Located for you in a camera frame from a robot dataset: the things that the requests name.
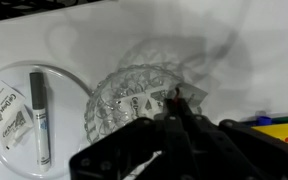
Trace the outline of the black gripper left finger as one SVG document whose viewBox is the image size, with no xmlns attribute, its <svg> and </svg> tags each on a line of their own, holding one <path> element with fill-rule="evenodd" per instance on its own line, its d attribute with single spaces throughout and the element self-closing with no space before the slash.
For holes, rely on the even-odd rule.
<svg viewBox="0 0 288 180">
<path fill-rule="evenodd" d="M 166 111 L 152 120 L 138 118 L 69 161 L 71 180 L 123 180 L 148 163 L 136 180 L 197 180 L 185 116 L 190 109 L 182 98 L 167 99 Z"/>
</svg>

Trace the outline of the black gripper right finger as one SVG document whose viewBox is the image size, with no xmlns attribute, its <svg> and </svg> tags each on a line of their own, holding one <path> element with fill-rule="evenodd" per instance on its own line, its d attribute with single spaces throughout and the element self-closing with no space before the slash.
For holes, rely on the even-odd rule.
<svg viewBox="0 0 288 180">
<path fill-rule="evenodd" d="M 288 180 L 288 143 L 231 119 L 216 126 L 184 99 L 180 116 L 191 142 L 205 152 L 207 180 Z"/>
</svg>

